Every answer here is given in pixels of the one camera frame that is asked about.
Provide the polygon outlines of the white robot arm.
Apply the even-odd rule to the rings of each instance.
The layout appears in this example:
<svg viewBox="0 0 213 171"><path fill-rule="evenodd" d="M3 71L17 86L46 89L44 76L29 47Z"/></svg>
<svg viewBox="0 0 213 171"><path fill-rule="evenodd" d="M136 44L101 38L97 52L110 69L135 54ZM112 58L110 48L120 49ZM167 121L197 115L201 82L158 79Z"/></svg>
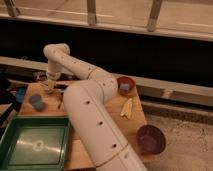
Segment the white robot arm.
<svg viewBox="0 0 213 171"><path fill-rule="evenodd" d="M148 171L104 106L117 95L115 76L72 57L65 43L46 45L43 53L49 80L63 68L79 78L65 89L63 104L97 171Z"/></svg>

